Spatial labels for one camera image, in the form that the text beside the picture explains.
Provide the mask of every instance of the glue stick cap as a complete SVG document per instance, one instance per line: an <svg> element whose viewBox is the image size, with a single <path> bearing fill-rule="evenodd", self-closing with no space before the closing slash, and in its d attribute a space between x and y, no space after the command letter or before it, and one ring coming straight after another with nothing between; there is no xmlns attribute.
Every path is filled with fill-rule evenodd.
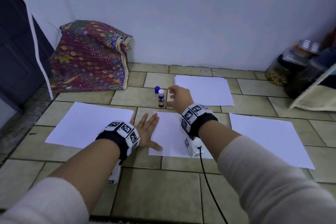
<svg viewBox="0 0 336 224"><path fill-rule="evenodd" d="M155 87L155 94L158 94L158 93L159 93L159 89L160 89L159 86L156 86L156 87Z"/></svg>
<svg viewBox="0 0 336 224"><path fill-rule="evenodd" d="M160 90L159 90L159 96L164 96L164 95L165 95L165 91L162 90L162 89L160 89Z"/></svg>

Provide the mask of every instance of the glue stick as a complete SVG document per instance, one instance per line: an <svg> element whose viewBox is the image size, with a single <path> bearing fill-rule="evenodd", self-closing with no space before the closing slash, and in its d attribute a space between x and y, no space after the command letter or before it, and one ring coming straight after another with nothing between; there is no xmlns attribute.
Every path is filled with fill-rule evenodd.
<svg viewBox="0 0 336 224"><path fill-rule="evenodd" d="M159 107L163 108L164 107L164 103L163 103L163 99L165 98L165 91L160 89L159 90Z"/></svg>

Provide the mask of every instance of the right hand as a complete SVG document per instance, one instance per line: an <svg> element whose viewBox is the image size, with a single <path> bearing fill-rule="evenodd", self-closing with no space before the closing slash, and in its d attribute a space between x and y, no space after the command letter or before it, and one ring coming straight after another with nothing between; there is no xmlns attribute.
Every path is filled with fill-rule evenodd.
<svg viewBox="0 0 336 224"><path fill-rule="evenodd" d="M167 106L174 108L176 112L182 114L188 106L194 103L193 98L191 97L190 90L182 88L178 85L173 85L168 88L173 95L170 98L173 98L173 101L167 101Z"/></svg>

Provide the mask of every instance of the white paper sheet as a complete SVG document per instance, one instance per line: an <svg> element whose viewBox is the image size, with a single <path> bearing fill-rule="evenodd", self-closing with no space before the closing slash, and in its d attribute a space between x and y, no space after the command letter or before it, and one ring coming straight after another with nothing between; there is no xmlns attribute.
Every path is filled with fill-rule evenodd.
<svg viewBox="0 0 336 224"><path fill-rule="evenodd" d="M315 169L291 122L232 113L230 121L233 130L252 138L288 164Z"/></svg>
<svg viewBox="0 0 336 224"><path fill-rule="evenodd" d="M149 148L148 155L191 158L187 154L187 148L184 144L187 134L181 127L181 115L172 112L157 112L157 115L160 120L153 132L152 140L161 145L163 150L156 151ZM202 158L213 158L208 149L203 147Z"/></svg>
<svg viewBox="0 0 336 224"><path fill-rule="evenodd" d="M228 81L221 77L177 75L175 84L189 89L195 103L204 105L235 105Z"/></svg>
<svg viewBox="0 0 336 224"><path fill-rule="evenodd" d="M128 109L75 102L45 142L85 148L110 122L113 120L129 122L133 112Z"/></svg>

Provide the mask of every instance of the maroon fabric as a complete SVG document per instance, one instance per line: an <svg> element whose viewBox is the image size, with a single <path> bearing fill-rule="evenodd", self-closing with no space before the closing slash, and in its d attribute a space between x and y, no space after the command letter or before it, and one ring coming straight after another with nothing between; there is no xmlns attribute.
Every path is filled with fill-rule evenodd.
<svg viewBox="0 0 336 224"><path fill-rule="evenodd" d="M97 21L77 20L60 28L61 40L50 57L54 91L127 89L131 35Z"/></svg>

